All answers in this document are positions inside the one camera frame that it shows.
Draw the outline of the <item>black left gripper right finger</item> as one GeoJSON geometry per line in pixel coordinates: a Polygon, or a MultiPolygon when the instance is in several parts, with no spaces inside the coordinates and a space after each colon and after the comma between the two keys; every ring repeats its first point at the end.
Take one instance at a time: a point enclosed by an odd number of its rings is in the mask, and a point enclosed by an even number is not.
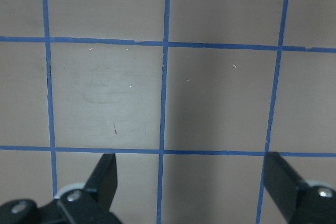
{"type": "Polygon", "coordinates": [[[305,180],[277,152],[264,163],[264,187],[286,223],[335,223],[335,188],[305,180]]]}

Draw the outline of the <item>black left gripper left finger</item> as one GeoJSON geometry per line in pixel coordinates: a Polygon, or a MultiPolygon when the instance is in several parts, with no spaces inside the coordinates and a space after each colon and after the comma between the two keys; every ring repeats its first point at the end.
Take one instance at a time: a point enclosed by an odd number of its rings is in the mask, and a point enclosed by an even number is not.
{"type": "Polygon", "coordinates": [[[115,154],[103,154],[84,183],[72,183],[56,195],[55,223],[117,223],[110,212],[117,191],[115,154]]]}

